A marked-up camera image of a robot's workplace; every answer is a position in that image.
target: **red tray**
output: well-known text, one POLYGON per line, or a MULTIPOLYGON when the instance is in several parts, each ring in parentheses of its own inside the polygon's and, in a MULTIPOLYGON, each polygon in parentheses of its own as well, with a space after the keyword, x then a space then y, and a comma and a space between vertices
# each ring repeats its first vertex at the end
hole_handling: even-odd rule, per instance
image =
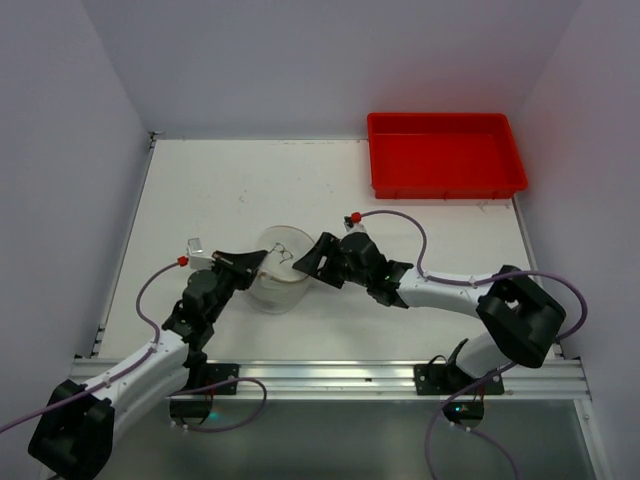
POLYGON ((498 113, 371 113, 376 198, 511 198, 527 176, 498 113))

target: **clear plastic cup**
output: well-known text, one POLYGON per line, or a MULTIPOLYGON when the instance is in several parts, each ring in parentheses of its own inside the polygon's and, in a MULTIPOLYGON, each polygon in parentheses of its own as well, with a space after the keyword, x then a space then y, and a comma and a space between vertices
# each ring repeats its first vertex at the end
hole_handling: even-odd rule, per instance
POLYGON ((313 245, 313 239, 298 228, 286 225, 267 228, 258 238, 256 249, 269 254, 244 295, 247 303, 267 313, 284 313, 295 307, 311 279, 291 267, 313 245))

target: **gray floor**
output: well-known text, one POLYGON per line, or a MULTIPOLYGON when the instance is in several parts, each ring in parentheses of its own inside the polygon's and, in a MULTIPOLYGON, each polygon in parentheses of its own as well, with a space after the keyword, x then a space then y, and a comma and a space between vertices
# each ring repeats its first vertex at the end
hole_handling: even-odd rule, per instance
MULTIPOLYGON (((213 425, 253 407, 219 403, 213 425)), ((429 478, 424 431, 434 404, 271 402, 240 430, 183 435, 169 429, 167 405, 133 427, 100 480, 429 478)), ((593 479, 571 402, 491 403, 481 429, 515 457, 523 479, 593 479)), ((443 479, 511 479, 493 446, 439 422, 434 458, 443 479)))

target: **white wall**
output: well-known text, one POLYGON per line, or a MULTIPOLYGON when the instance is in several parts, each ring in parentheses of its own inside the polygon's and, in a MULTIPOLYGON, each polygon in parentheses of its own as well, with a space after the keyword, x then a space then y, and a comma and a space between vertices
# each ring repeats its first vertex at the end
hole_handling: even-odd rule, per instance
MULTIPOLYGON (((146 170, 146 132, 82 5, 0 6, 0 424, 39 408, 95 335, 146 170)), ((0 478, 36 478, 35 421, 0 478)))
POLYGON ((371 111, 515 112, 580 0, 83 0, 145 125, 365 137, 371 111))
POLYGON ((574 279, 591 307, 567 347, 620 479, 640 465, 639 25, 640 2, 585 0, 514 124, 539 266, 574 279))

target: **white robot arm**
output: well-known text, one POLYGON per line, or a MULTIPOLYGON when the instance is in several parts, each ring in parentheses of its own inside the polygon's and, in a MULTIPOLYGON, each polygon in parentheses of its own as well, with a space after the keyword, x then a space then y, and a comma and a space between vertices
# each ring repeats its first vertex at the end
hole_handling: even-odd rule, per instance
MULTIPOLYGON (((437 378, 430 379, 434 384, 455 392, 511 362, 532 368, 542 365, 565 312, 529 277, 494 281, 491 274, 424 274, 412 264, 387 260, 362 225, 349 217, 345 223, 347 235, 338 239, 323 233, 293 268, 336 288, 344 282, 359 284, 385 306, 439 308, 479 318, 486 326, 487 333, 456 347, 437 378)), ((215 252, 206 257, 194 239, 188 254, 192 268, 198 270, 160 334, 86 385, 67 380, 54 390, 49 405, 67 403, 42 416, 29 453, 61 478, 95 478, 128 426, 185 385, 202 387, 199 370, 206 367, 202 348, 213 335, 213 323, 233 292, 251 285, 267 252, 215 252), (146 361, 121 375, 150 349, 146 361)), ((505 266, 500 273, 513 271, 518 269, 505 266)))

